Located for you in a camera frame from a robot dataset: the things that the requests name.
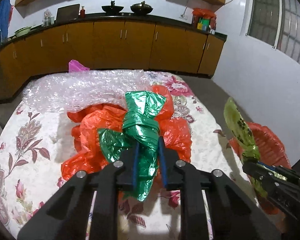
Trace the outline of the red plastic bag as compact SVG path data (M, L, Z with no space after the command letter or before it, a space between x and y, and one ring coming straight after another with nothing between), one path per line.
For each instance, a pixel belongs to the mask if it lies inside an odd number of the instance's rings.
M68 118L77 124L71 130L77 153L61 165L64 180L68 181L80 170L87 173L98 172L108 164L100 148L98 130L108 128L121 132L126 112L118 105L102 103L76 113L67 113Z
M162 109L154 119L159 124L160 135L163 136L165 146L175 150L181 160L190 163L192 141L187 121L183 118L173 117L173 99L165 86L153 85L152 91L166 99Z

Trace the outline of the green yellow snack wrapper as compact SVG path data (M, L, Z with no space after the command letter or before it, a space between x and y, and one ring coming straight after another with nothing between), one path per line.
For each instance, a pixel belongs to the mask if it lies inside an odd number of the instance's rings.
M243 171L245 172L247 163L252 163L250 168L257 168L259 171L264 170L268 173L268 175L273 175L271 170L268 170L264 165L258 164L261 156L253 133L241 116L232 97L228 98L225 103L224 118L228 129L230 129L235 137L235 141L243 149L243 153L240 156L240 160L243 165Z

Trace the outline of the green plastic bag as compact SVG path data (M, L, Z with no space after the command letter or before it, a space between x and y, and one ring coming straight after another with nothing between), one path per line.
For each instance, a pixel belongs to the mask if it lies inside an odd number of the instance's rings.
M159 123L154 118L159 114L166 98L150 91L130 91L125 94L127 113L123 117L122 131L99 128L100 148L109 163L119 160L123 151L140 144L136 188L130 194L143 202L150 193L158 170Z

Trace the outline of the clear bubble wrap sheet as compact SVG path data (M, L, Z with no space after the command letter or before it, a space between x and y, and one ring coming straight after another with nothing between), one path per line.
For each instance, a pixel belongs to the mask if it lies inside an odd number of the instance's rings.
M76 113L102 103L126 108L125 94L140 90L151 90L143 70L86 70L31 81L23 90L22 101L43 113Z

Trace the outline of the pink plastic bag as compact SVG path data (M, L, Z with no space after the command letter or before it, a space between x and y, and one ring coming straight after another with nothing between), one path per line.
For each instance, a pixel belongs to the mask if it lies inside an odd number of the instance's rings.
M68 63L68 72L74 73L74 72L83 72L83 71L89 71L90 68L85 67L83 64L78 62L77 60L71 60Z

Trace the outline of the lower wooden kitchen cabinets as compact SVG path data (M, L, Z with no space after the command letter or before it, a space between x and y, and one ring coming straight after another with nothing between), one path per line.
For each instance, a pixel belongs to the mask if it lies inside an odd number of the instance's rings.
M29 79L63 73L71 60L90 69L216 71L226 36L142 21L85 21L51 27L0 46L0 100Z

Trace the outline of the red plastic waste basket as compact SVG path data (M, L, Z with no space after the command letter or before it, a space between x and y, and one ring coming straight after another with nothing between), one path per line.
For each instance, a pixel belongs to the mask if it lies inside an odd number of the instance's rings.
M261 162L269 166L283 166L291 168L288 157L285 153L285 147L282 141L267 126L262 126L254 122L247 122L251 129L256 145L261 155ZM243 148L239 146L235 137L229 140L229 144L234 152L241 157ZM256 195L262 210L268 215L277 215L279 209L271 204L266 198L262 197L256 190Z

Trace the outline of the floral quilt table cover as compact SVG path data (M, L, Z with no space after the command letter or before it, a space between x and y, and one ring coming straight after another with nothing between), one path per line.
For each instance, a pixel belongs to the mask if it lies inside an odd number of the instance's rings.
M191 162L204 171L222 170L251 199L255 193L238 156L228 143L226 127L219 124L228 99L209 79L148 72L152 84L171 93L174 115L191 129ZM16 238L19 230L64 184L61 164L75 155L65 113L40 113L20 102L8 115L0 136L0 221ZM125 199L119 207L119 239L178 239L179 193L154 183L144 202Z

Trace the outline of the barred window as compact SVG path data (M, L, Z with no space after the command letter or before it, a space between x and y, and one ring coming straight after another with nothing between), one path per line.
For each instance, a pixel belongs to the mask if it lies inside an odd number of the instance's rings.
M250 0L246 35L279 50L300 65L298 0Z

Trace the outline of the green container on counter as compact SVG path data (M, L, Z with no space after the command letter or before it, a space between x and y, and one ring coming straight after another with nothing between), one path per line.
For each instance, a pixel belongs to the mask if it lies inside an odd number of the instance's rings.
M209 31L210 19L200 18L197 23L197 29L202 31Z

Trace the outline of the green pot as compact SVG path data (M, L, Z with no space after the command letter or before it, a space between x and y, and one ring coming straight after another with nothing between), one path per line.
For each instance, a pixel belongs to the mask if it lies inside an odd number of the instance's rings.
M23 35L28 34L31 31L31 27L23 27L15 31L16 37L21 37Z

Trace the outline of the red bag on counter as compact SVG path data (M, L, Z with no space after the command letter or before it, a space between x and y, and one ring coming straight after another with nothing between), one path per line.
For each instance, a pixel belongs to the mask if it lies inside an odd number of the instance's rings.
M202 9L202 8L194 8L192 11L192 26L197 29L197 23L200 18L209 18L210 19L210 25L209 25L209 32L211 34L214 34L216 31L216 20L217 16L215 13L209 9Z

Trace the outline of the dark cutting board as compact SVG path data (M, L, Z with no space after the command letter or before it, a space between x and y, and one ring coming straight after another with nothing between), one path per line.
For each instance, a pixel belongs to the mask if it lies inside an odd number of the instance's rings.
M57 9L56 23L75 20L79 15L80 4L68 5Z

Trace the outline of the red bottle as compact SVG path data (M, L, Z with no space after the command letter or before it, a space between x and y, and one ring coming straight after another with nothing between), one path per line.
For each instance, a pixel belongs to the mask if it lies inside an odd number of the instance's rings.
M81 10L79 12L79 16L80 16L80 18L85 18L85 8L84 8L84 6L81 7Z

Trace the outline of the black countertop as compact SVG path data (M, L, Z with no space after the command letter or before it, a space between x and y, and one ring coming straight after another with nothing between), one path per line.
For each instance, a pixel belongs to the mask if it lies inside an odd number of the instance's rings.
M105 12L100 12L100 13L87 14L85 16L85 18L76 18L73 20L58 22L58 23L55 22L53 25L50 25L47 27L42 27L41 25L32 27L29 33L22 35L21 37L11 38L9 41L1 43L0 51L3 48L5 48L7 45L9 45L10 43L18 42L22 39L27 38L28 36L41 33L43 31L49 30L51 28L56 28L56 27L75 24L75 23L104 22L104 21L132 21L132 22L142 22L142 23L155 23L155 24L160 24L160 25L170 25L173 27L184 28L186 30L195 31L195 32L205 34L205 35L211 35L211 33L208 31L196 29L189 23L174 20L171 18L156 16L156 15L151 15L151 14L148 14L145 16L138 16L136 14L127 13L127 12L123 12L118 15L107 15Z

